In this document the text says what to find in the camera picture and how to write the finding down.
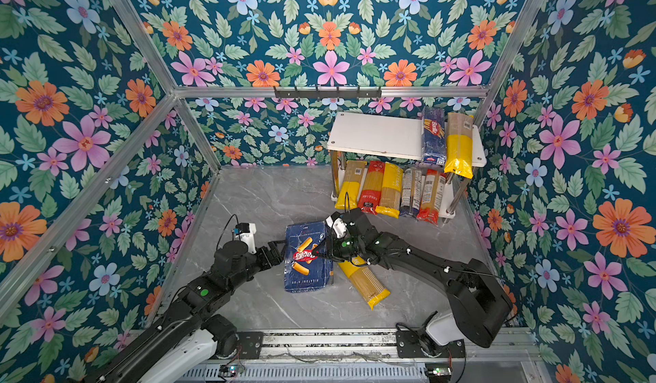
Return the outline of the white-label clear spaghetti pack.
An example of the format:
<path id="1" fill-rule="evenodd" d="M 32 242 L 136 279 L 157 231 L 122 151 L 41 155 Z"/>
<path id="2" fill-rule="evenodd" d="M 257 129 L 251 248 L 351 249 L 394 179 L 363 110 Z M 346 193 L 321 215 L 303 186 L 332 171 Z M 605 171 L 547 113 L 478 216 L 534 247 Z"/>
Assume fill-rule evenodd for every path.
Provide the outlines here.
<path id="1" fill-rule="evenodd" d="M 422 171 L 410 167 L 403 171 L 401 187 L 400 215 L 403 217 L 418 217 L 422 193 Z"/>

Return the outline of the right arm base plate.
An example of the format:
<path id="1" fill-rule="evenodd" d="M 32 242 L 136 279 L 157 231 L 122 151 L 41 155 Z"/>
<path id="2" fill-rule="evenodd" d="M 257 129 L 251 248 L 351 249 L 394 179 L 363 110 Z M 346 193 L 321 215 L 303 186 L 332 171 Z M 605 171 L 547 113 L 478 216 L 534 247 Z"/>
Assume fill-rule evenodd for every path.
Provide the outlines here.
<path id="1" fill-rule="evenodd" d="M 435 342 L 423 329 L 414 329 L 401 324 L 396 325 L 396 349 L 399 358 L 465 358 L 463 340 L 441 345 Z"/>

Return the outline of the blue Barilla pasta box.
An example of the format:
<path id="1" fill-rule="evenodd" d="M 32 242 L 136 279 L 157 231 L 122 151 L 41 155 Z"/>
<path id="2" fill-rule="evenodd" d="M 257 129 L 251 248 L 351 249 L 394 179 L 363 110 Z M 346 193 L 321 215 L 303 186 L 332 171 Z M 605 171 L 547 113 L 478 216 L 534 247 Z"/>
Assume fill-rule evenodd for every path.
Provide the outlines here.
<path id="1" fill-rule="evenodd" d="M 323 221 L 299 223 L 286 228 L 286 292 L 315 292 L 330 283 L 333 262 L 320 256 L 326 252 L 326 234 L 327 227 Z"/>

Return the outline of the yellow Pastatime spaghetti pack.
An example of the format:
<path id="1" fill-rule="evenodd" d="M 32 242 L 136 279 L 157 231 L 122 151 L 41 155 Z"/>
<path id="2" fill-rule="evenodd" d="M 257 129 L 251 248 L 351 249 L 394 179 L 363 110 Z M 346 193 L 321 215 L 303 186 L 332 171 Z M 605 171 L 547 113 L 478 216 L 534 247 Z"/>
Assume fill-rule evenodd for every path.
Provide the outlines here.
<path id="1" fill-rule="evenodd" d="M 373 311 L 391 295 L 391 291 L 380 282 L 365 261 L 359 257 L 355 261 L 356 264 L 343 262 L 338 263 L 338 266 Z"/>

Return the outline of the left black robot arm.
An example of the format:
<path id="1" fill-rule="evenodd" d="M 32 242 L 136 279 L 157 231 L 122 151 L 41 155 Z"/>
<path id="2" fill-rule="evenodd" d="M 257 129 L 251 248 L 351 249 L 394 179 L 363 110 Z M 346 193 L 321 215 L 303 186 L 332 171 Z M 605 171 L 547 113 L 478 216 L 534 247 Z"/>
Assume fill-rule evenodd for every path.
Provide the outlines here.
<path id="1" fill-rule="evenodd" d="M 270 241 L 251 253 L 244 242 L 228 241 L 215 252 L 211 268 L 182 287 L 162 316 L 81 380 L 174 382 L 212 357 L 234 357 L 237 328 L 218 310 L 255 275 L 283 263 L 285 249 L 285 241 Z"/>

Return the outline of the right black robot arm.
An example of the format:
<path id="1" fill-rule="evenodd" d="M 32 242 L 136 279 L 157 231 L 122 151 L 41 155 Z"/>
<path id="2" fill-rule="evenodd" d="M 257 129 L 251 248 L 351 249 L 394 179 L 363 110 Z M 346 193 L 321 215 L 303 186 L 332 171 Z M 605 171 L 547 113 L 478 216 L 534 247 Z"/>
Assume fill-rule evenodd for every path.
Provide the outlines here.
<path id="1" fill-rule="evenodd" d="M 512 311 L 511 299 L 498 277 L 482 261 L 449 260 L 378 231 L 360 210 L 335 212 L 326 219 L 325 257 L 360 267 L 380 266 L 411 275 L 441 292 L 449 309 L 428 321 L 425 332 L 437 345 L 469 340 L 489 348 Z"/>

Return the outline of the yellow-ended spaghetti pack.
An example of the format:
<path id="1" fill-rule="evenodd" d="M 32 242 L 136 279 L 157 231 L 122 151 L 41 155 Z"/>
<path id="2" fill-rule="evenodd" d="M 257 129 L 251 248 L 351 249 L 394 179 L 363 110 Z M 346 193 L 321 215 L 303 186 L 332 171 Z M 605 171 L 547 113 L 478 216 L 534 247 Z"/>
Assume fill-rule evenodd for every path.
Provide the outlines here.
<path id="1" fill-rule="evenodd" d="M 473 178 L 473 117 L 451 112 L 448 114 L 447 159 L 444 172 Z"/>

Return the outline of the red-yellow labelled spaghetti pack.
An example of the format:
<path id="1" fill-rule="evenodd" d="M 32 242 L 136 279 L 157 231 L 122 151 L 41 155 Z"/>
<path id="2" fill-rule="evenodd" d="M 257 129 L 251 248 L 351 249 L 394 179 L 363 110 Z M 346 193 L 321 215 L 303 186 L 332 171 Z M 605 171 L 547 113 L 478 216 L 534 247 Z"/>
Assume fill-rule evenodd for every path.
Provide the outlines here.
<path id="1" fill-rule="evenodd" d="M 425 176 L 418 220 L 438 224 L 445 187 L 445 174 L 429 169 Z"/>

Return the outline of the narrow yellow spaghetti pack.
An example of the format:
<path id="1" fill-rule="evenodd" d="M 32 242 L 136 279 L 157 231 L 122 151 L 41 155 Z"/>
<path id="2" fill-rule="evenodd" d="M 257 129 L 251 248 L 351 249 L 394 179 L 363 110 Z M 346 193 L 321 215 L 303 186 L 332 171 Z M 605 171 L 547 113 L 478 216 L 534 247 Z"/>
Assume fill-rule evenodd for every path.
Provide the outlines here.
<path id="1" fill-rule="evenodd" d="M 400 216 L 402 177 L 401 167 L 385 163 L 382 197 L 376 209 L 377 214 L 394 218 Z"/>

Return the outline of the blue Barilla spaghetti pack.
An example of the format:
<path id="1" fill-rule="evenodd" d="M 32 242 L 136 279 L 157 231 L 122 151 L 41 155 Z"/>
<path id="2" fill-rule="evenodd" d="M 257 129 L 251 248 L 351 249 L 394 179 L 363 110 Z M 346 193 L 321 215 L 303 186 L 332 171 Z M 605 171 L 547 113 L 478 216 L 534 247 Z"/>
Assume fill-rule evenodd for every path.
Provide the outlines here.
<path id="1" fill-rule="evenodd" d="M 444 167 L 447 145 L 444 109 L 430 107 L 422 114 L 422 162 Z"/>

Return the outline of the red spaghetti pack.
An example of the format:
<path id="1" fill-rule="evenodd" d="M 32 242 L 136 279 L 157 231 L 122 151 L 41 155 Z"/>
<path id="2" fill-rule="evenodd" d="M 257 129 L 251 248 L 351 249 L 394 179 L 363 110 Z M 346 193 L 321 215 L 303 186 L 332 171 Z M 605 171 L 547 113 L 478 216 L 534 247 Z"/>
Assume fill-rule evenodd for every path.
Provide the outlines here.
<path id="1" fill-rule="evenodd" d="M 385 162 L 372 161 L 362 184 L 358 207 L 365 213 L 376 215 L 382 197 Z"/>

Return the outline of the wide yellow spaghetti pack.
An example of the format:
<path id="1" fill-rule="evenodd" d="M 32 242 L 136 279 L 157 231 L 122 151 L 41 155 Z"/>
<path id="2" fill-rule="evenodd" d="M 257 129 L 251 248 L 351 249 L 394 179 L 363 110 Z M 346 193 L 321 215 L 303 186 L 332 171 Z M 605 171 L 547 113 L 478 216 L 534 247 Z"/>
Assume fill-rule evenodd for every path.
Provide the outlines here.
<path id="1" fill-rule="evenodd" d="M 353 210 L 358 207 L 360 188 L 366 170 L 366 161 L 350 160 L 347 162 L 343 183 L 335 205 L 337 210 Z"/>

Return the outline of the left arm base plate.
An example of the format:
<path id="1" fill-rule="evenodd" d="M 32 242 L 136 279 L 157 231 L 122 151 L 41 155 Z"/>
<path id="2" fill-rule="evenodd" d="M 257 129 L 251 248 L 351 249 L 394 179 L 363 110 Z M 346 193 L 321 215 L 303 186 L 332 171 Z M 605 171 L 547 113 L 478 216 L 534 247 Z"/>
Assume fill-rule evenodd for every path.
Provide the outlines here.
<path id="1" fill-rule="evenodd" d="M 265 334 L 260 331 L 237 331 L 237 354 L 239 360 L 256 360 L 261 356 Z"/>

